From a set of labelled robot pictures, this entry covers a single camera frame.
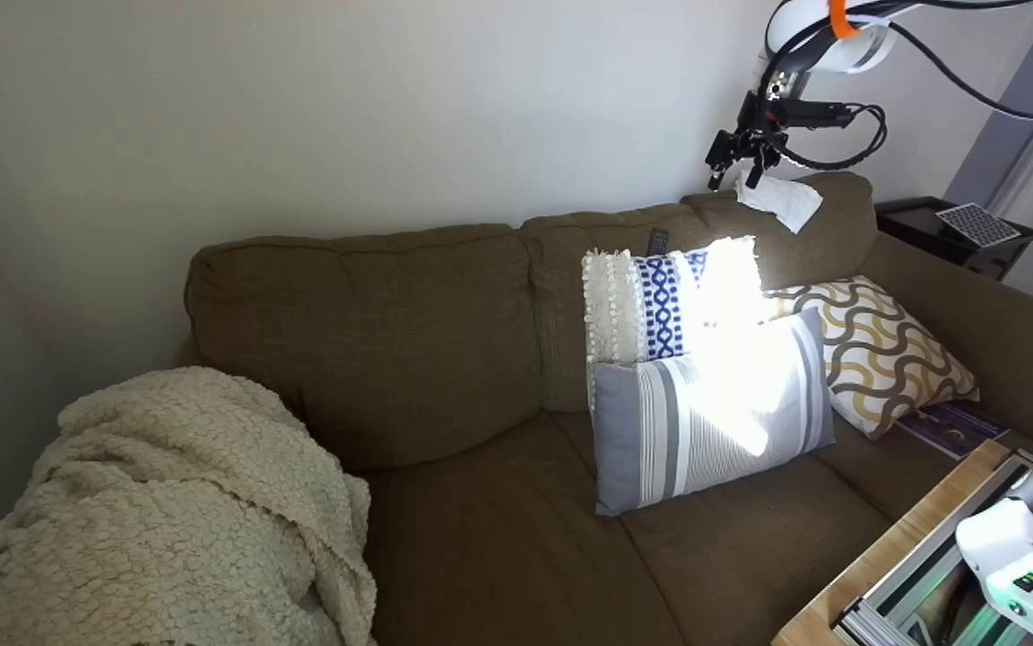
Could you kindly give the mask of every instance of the couch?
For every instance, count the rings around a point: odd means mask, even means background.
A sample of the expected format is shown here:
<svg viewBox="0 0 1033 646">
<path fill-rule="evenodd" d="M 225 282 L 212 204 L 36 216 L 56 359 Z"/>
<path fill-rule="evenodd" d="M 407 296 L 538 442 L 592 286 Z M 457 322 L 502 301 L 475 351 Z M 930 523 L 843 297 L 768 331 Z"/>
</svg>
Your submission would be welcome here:
<svg viewBox="0 0 1033 646">
<path fill-rule="evenodd" d="M 873 187 L 828 172 L 799 235 L 693 194 L 353 241 L 194 254 L 190 359 L 273 388 L 369 481 L 372 635 L 386 646 L 669 646 L 771 635 L 953 462 L 864 437 L 623 518 L 596 515 L 583 254 L 757 237 L 765 286 L 864 272 L 917 316 L 1033 448 L 1033 297 L 877 235 Z"/>
</svg>

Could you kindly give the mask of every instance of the cable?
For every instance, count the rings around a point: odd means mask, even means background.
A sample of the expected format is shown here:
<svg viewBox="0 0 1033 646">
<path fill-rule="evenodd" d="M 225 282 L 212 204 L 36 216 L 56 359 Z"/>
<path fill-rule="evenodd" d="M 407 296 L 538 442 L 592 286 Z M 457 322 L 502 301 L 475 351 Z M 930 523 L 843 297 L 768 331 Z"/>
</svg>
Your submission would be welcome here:
<svg viewBox="0 0 1033 646">
<path fill-rule="evenodd" d="M 864 114 L 864 111 L 877 118 L 877 137 L 873 137 L 873 145 L 867 145 L 864 151 L 856 151 L 856 154 L 849 154 L 849 157 L 814 162 L 814 157 L 803 157 L 803 154 L 788 151 L 785 145 L 771 145 L 771 146 L 776 146 L 777 154 L 785 154 L 788 162 L 807 164 L 807 170 L 849 170 L 849 164 L 873 157 L 873 154 L 885 145 L 885 134 L 891 134 L 891 131 L 885 131 L 885 111 L 881 111 L 878 105 L 862 105 L 856 114 Z"/>
<path fill-rule="evenodd" d="M 922 42 L 916 33 L 908 33 L 904 27 L 891 27 L 898 35 L 904 35 L 917 56 L 926 56 L 930 65 L 936 65 L 957 90 L 966 90 L 972 101 L 995 108 L 995 111 L 1005 111 L 1005 114 L 1014 114 L 1014 118 L 1030 118 L 1033 121 L 1033 111 L 1018 111 L 1018 108 L 1008 108 L 985 94 L 978 94 L 975 87 L 969 87 L 953 67 L 947 67 L 947 62 L 940 56 L 932 56 L 930 42 Z"/>
<path fill-rule="evenodd" d="M 771 77 L 777 71 L 777 65 L 798 56 L 799 42 L 807 42 L 811 35 L 817 35 L 828 27 L 828 18 L 811 21 L 807 29 L 799 29 L 798 35 L 788 35 L 765 65 L 761 87 L 757 87 L 757 101 L 768 101 L 768 87 Z"/>
<path fill-rule="evenodd" d="M 995 6 L 1021 6 L 1033 0 L 997 0 L 997 5 L 916 0 L 916 5 L 945 6 L 945 11 L 995 11 Z"/>
</svg>

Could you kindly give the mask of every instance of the patterned pillow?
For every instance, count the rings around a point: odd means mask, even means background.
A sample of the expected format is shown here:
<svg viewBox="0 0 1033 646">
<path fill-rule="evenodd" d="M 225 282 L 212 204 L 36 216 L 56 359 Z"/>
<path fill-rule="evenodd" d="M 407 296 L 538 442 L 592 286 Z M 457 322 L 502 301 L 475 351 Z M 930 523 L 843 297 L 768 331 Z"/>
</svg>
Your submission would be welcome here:
<svg viewBox="0 0 1033 646">
<path fill-rule="evenodd" d="M 687 355 L 702 322 L 695 297 L 702 259 L 702 249 L 672 254 L 587 252 L 583 259 L 587 364 Z"/>
<path fill-rule="evenodd" d="M 587 364 L 690 355 L 712 322 L 757 319 L 755 237 L 669 254 L 587 252 L 583 268 Z"/>
<path fill-rule="evenodd" d="M 867 437 L 881 437 L 911 408 L 978 398 L 975 375 L 867 278 L 788 286 L 776 297 L 794 312 L 817 304 L 832 405 Z"/>
<path fill-rule="evenodd" d="M 715 327 L 706 351 L 592 364 L 596 509 L 622 518 L 832 442 L 817 316 Z"/>
</svg>

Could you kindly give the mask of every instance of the cream blanket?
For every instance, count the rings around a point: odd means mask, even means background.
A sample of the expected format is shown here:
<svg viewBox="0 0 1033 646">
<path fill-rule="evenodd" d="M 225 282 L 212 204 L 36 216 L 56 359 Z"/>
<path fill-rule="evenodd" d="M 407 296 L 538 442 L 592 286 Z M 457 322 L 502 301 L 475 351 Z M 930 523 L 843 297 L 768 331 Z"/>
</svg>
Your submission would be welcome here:
<svg viewBox="0 0 1033 646">
<path fill-rule="evenodd" d="M 56 425 L 0 522 L 0 642 L 372 642 L 369 490 L 273 392 L 165 370 Z"/>
</svg>

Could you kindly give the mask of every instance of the striped pillow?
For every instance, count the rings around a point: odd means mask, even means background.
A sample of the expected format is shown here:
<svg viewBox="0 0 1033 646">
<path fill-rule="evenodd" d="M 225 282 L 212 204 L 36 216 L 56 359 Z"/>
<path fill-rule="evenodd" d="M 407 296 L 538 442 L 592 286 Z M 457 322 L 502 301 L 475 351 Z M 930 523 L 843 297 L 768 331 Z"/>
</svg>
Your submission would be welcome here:
<svg viewBox="0 0 1033 646">
<path fill-rule="evenodd" d="M 596 509 L 622 518 L 832 442 L 817 319 L 715 327 L 712 351 L 592 364 Z"/>
<path fill-rule="evenodd" d="M 867 278 L 788 286 L 776 297 L 794 312 L 822 312 L 832 405 L 867 437 L 881 437 L 922 405 L 978 398 L 975 375 Z"/>
</svg>

